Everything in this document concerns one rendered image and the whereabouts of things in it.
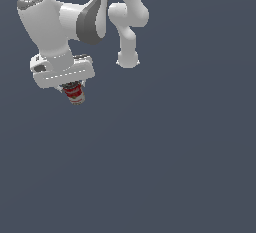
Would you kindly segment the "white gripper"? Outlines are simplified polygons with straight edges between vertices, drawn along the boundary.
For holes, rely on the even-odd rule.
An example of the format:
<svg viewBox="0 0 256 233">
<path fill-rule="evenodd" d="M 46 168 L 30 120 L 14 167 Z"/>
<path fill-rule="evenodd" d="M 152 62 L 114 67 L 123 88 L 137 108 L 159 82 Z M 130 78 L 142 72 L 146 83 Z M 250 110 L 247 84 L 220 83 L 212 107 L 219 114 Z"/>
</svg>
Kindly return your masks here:
<svg viewBox="0 0 256 233">
<path fill-rule="evenodd" d="M 37 54 L 30 60 L 30 71 L 37 85 L 43 89 L 58 86 L 58 90 L 63 93 L 64 88 L 60 85 L 75 81 L 85 87 L 86 80 L 95 76 L 92 58 L 82 54 L 74 56 L 73 59 L 73 64 L 68 68 L 54 70 L 50 62 Z"/>
</svg>

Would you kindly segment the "red and white soup can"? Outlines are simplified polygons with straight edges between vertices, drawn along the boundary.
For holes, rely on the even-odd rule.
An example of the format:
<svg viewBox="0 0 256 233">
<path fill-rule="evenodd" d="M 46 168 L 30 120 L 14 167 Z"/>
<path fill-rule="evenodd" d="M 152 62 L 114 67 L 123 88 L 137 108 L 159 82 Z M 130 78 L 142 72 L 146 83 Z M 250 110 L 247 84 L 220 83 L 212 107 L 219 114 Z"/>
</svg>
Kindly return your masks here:
<svg viewBox="0 0 256 233">
<path fill-rule="evenodd" d="M 73 105 L 80 105 L 85 101 L 85 95 L 79 81 L 62 85 L 64 93 Z"/>
</svg>

